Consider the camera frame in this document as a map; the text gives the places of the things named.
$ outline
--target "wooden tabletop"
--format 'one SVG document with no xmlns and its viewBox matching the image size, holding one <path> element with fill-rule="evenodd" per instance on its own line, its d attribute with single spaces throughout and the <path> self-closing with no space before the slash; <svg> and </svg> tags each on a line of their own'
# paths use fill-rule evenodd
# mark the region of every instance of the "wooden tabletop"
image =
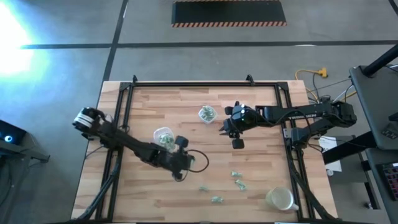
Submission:
<svg viewBox="0 0 398 224">
<path fill-rule="evenodd" d="M 307 105 L 303 81 L 287 81 L 293 106 Z M 104 82 L 98 109 L 114 114 L 120 82 Z M 296 221 L 294 212 L 280 212 L 265 203 L 266 193 L 278 186 L 291 189 L 289 170 L 280 126 L 245 131 L 244 149 L 233 149 L 231 139 L 220 136 L 219 129 L 227 116 L 225 106 L 234 102 L 254 107 L 276 105 L 271 87 L 144 87 L 134 88 L 129 114 L 129 134 L 141 141 L 153 141 L 153 133 L 169 127 L 175 136 L 189 139 L 189 149 L 203 151 L 210 165 L 202 173 L 189 173 L 176 182 L 171 172 L 142 163 L 125 148 L 121 166 L 114 222 L 273 222 Z M 210 105 L 218 113 L 211 124 L 203 123 L 198 112 Z M 305 126 L 298 121 L 298 126 Z M 90 142 L 88 152 L 99 142 Z M 304 149 L 310 188 L 320 203 L 337 216 L 322 155 Z M 195 152 L 193 169 L 201 169 L 205 159 Z M 72 218 L 81 215 L 92 202 L 101 185 L 106 149 L 90 155 L 84 163 Z M 241 172 L 247 186 L 242 192 L 234 183 L 231 171 Z M 200 191 L 205 186 L 208 192 Z M 105 200 L 108 207 L 109 193 Z M 213 196 L 223 197 L 221 204 L 212 203 Z M 303 194 L 300 196 L 305 209 Z"/>
</svg>

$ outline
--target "small green piece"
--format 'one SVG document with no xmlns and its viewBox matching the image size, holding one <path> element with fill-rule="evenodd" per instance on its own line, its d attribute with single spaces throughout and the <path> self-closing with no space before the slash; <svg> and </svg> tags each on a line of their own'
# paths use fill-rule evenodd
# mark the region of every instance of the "small green piece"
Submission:
<svg viewBox="0 0 398 224">
<path fill-rule="evenodd" d="M 204 191 L 204 192 L 208 192 L 208 191 L 209 191 L 209 189 L 208 189 L 207 187 L 205 187 L 205 186 L 201 186 L 201 187 L 199 188 L 199 190 L 200 190 L 200 191 Z"/>
<path fill-rule="evenodd" d="M 224 199 L 222 197 L 219 196 L 213 196 L 211 198 L 211 202 L 213 203 L 223 203 Z"/>
<path fill-rule="evenodd" d="M 241 191 L 246 190 L 246 185 L 241 181 L 241 180 L 235 180 L 235 184 L 238 185 L 239 189 L 241 189 Z"/>
<path fill-rule="evenodd" d="M 210 106 L 203 106 L 201 109 L 200 117 L 205 121 L 211 121 L 215 117 L 214 109 Z"/>
<path fill-rule="evenodd" d="M 175 148 L 174 138 L 171 134 L 165 133 L 159 136 L 159 145 L 172 151 Z"/>
<path fill-rule="evenodd" d="M 232 171 L 232 172 L 231 172 L 231 176 L 232 176 L 232 177 L 242 177 L 242 173 Z"/>
</svg>

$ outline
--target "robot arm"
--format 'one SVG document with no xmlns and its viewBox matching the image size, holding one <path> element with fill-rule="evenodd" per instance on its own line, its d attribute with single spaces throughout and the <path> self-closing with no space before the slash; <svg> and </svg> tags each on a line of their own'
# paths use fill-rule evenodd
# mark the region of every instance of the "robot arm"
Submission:
<svg viewBox="0 0 398 224">
<path fill-rule="evenodd" d="M 175 143 L 179 145 L 177 152 L 169 152 L 166 148 L 154 143 L 141 142 L 118 129 L 105 114 L 94 108 L 83 108 L 73 122 L 74 127 L 85 136 L 98 136 L 105 147 L 125 146 L 146 164 L 161 167 L 172 172 L 177 180 L 182 179 L 182 170 L 189 170 L 195 158 L 184 151 L 188 139 L 177 136 Z"/>
<path fill-rule="evenodd" d="M 225 113 L 231 116 L 229 119 L 224 120 L 224 125 L 220 131 L 225 131 L 222 135 L 228 135 L 234 139 L 234 149 L 242 149 L 244 147 L 240 134 L 257 126 L 269 128 L 289 120 L 322 118 L 306 128 L 284 130 L 285 137 L 292 139 L 293 146 L 305 147 L 308 138 L 311 136 L 325 134 L 327 130 L 333 127 L 347 128 L 356 122 L 356 115 L 350 104 L 340 101 L 331 103 L 330 100 L 323 100 L 317 105 L 291 108 L 256 106 L 255 109 L 240 105 L 237 101 L 234 107 L 225 108 Z"/>
</svg>

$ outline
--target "concrete floor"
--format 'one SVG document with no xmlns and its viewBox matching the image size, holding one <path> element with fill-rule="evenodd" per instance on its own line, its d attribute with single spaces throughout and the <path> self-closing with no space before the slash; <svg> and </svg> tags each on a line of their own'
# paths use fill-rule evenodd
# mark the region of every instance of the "concrete floor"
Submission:
<svg viewBox="0 0 398 224">
<path fill-rule="evenodd" d="M 12 44 L 108 44 L 122 0 L 3 1 L 0 16 L 13 17 L 12 32 L 0 36 L 0 119 L 32 133 L 51 160 L 31 168 L 10 223 L 52 223 L 70 218 L 87 141 L 71 125 L 84 106 L 96 106 L 109 49 L 8 50 Z M 170 27 L 170 0 L 130 0 L 120 43 L 209 41 L 396 40 L 398 17 L 387 0 L 282 0 L 287 27 Z M 220 47 L 118 49 L 110 80 L 291 80 L 298 69 L 328 69 L 317 87 L 348 78 L 348 69 L 368 64 L 391 45 L 323 47 Z M 312 75 L 301 79 L 313 88 Z M 350 81 L 320 90 L 338 96 Z M 356 96 L 349 98 L 356 125 L 329 135 L 369 130 Z M 363 185 L 332 185 L 339 217 L 388 223 L 384 210 L 366 210 Z"/>
</svg>

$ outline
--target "black and orange striped mat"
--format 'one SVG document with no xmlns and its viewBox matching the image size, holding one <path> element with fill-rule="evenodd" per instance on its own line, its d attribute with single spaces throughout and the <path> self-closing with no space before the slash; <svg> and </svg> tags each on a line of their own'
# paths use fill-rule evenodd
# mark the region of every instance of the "black and orange striped mat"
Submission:
<svg viewBox="0 0 398 224">
<path fill-rule="evenodd" d="M 286 26 L 279 0 L 181 0 L 173 3 L 172 27 Z"/>
</svg>

